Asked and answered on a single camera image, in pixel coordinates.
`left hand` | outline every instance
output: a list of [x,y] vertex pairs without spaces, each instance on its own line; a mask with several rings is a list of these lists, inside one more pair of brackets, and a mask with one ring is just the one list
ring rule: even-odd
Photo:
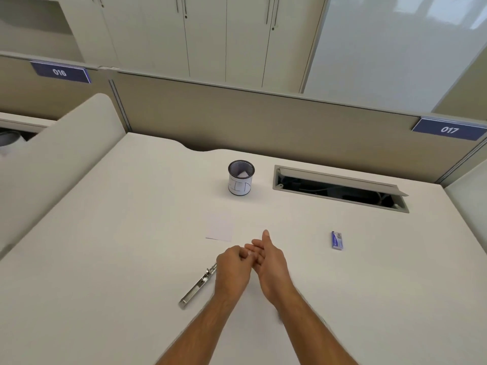
[[240,246],[233,246],[216,258],[215,296],[236,304],[250,280],[257,254]]

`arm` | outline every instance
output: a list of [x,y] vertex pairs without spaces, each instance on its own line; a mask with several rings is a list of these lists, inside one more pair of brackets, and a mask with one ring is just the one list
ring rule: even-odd
[[268,231],[245,245],[258,255],[254,269],[264,296],[274,305],[301,365],[357,365],[301,297],[289,276],[286,259]]
[[215,294],[156,365],[207,365],[223,327],[247,287],[256,255],[239,246],[217,258]]

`right hand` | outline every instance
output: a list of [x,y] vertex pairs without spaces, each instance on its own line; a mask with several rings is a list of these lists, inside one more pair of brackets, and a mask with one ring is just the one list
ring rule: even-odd
[[253,268],[259,276],[260,288],[277,308],[295,291],[284,253],[272,244],[267,230],[262,233],[262,239],[252,239],[252,244],[246,244],[245,248],[257,254]]

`open lid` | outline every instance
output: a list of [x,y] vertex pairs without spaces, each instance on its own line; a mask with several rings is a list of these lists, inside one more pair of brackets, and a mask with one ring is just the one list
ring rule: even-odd
[[336,184],[344,187],[376,191],[379,193],[387,193],[389,195],[408,196],[404,192],[400,191],[395,184],[386,184],[373,182],[371,180],[341,177],[332,174],[316,173],[305,170],[286,168],[282,166],[278,166],[277,171],[285,177],[313,180],[321,183]]

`hand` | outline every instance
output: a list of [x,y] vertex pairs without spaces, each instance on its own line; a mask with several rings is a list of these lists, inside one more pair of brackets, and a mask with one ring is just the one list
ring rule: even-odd
[[233,246],[216,258],[215,296],[236,304],[250,280],[257,254]]
[[246,244],[245,248],[258,255],[253,268],[265,298],[277,308],[295,291],[284,253],[272,244],[267,230],[262,233],[262,239],[252,239],[252,245]]

